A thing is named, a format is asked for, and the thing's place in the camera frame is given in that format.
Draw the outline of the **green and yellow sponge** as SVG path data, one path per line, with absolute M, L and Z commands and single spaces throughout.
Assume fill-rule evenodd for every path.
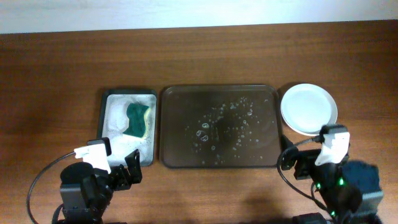
M 147 135 L 149 129 L 147 124 L 149 113 L 149 106 L 131 103 L 126 110 L 128 126 L 123 134 L 143 139 Z

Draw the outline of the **white plate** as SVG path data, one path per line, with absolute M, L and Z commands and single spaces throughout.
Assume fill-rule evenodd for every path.
M 335 124 L 338 108 L 323 88 L 303 83 L 289 88 L 283 95 L 280 111 L 286 125 L 299 134 L 316 136 L 322 126 Z

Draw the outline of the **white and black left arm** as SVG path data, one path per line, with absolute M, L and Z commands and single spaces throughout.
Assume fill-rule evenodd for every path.
M 142 180 L 140 152 L 135 150 L 111 172 L 94 168 L 87 162 L 74 163 L 60 174 L 63 203 L 56 209 L 52 223 L 103 223 L 102 216 L 115 191 L 129 190 Z

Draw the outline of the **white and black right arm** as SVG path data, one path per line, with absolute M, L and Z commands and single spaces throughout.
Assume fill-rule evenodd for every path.
M 379 169 L 363 161 L 351 161 L 345 155 L 339 163 L 316 165 L 320 149 L 299 151 L 302 144 L 312 142 L 326 146 L 323 134 L 292 143 L 281 138 L 282 152 L 277 159 L 277 170 L 282 180 L 294 191 L 311 200 L 330 219 L 320 213 L 293 217 L 294 223 L 382 223 L 377 215 L 384 193 L 380 187 Z M 306 194 L 287 180 L 283 171 L 295 169 L 296 180 L 310 179 L 311 194 Z

